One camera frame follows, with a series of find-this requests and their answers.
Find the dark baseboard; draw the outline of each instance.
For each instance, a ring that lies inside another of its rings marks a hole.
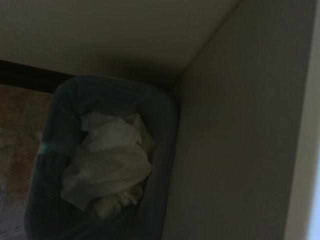
[[[73,75],[0,60],[0,84],[53,93]]]

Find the trash can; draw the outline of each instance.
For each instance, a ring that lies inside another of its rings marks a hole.
[[[136,206],[102,220],[61,199],[61,178],[86,133],[89,112],[140,113],[155,140],[153,166]],[[29,240],[159,240],[178,128],[175,102],[155,87],[117,78],[77,76],[58,87],[36,156],[25,214]]]

